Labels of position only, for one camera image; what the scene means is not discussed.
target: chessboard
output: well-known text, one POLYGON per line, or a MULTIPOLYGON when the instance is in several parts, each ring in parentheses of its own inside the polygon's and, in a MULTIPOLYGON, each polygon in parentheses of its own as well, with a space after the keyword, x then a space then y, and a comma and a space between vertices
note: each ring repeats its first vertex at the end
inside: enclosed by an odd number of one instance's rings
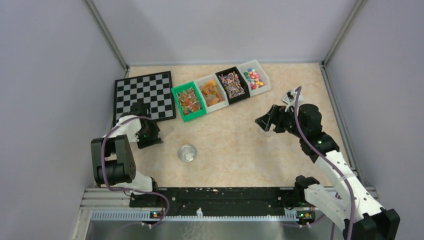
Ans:
POLYGON ((176 118, 171 71, 135 76, 115 81, 113 122, 131 110, 139 100, 148 105, 148 116, 163 121, 176 118))

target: black bin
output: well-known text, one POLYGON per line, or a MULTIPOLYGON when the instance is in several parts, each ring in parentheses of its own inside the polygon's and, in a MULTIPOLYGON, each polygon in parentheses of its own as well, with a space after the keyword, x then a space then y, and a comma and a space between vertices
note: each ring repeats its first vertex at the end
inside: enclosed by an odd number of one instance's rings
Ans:
POLYGON ((246 83, 246 81, 243 79, 243 76, 240 74, 240 72, 237 69, 237 67, 234 66, 234 67, 231 67, 231 68, 228 68, 228 69, 219 71, 219 72, 215 73, 215 75, 218 78, 219 84, 221 84, 222 88, 225 91, 225 94, 226 94, 226 97, 228 99, 228 104, 229 105, 234 104, 234 103, 237 103, 238 101, 241 101, 243 99, 250 98, 251 94, 249 92, 249 86, 246 83), (236 97, 230 98, 230 95, 228 94, 227 90, 225 89, 225 85, 221 82, 220 76, 221 75, 226 76, 226 75, 228 75, 228 74, 230 74, 232 72, 235 72, 238 75, 238 79, 240 80, 241 87, 244 90, 244 94, 242 94, 240 96, 236 96, 236 97))

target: small colorful items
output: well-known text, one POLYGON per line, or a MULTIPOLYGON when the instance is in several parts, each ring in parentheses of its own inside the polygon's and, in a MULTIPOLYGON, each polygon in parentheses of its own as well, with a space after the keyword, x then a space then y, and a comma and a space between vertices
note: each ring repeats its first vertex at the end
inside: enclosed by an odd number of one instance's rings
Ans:
POLYGON ((176 97, 182 108, 182 113, 185 116, 202 109, 202 104, 200 103, 193 87, 177 93, 176 97))
POLYGON ((221 96, 220 92, 218 91, 217 82, 213 79, 206 82, 201 87, 201 93, 203 94, 204 100, 206 101, 206 105, 208 107, 224 101, 223 96, 221 96))
POLYGON ((230 72, 228 75, 219 76, 221 83, 223 84, 226 92, 228 93, 228 97, 230 99, 238 97, 240 95, 245 94, 245 90, 240 83, 239 76, 235 71, 230 72))
POLYGON ((250 83, 250 89, 255 90, 264 86, 261 76, 259 76, 254 68, 248 68, 244 72, 244 76, 250 83))

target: white wall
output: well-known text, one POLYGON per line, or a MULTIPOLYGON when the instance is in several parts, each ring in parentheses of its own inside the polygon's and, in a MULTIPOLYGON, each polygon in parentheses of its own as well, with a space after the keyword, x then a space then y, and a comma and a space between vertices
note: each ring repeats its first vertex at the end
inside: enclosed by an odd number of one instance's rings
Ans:
POLYGON ((94 0, 130 65, 312 62, 356 0, 94 0))
POLYGON ((66 240, 124 73, 82 0, 0 3, 0 238, 66 240))
POLYGON ((422 239, 424 1, 368 1, 329 65, 364 180, 422 239))

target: metal floor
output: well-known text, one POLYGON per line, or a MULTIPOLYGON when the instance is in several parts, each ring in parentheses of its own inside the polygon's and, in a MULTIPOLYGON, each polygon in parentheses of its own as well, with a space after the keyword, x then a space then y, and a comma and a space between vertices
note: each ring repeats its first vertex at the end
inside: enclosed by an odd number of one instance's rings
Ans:
MULTIPOLYGON (((116 231, 130 221, 92 220, 85 240, 328 240, 331 222, 311 228, 282 226, 269 221, 166 221, 149 230, 138 224, 116 231)), ((336 228, 335 240, 343 240, 336 228)))

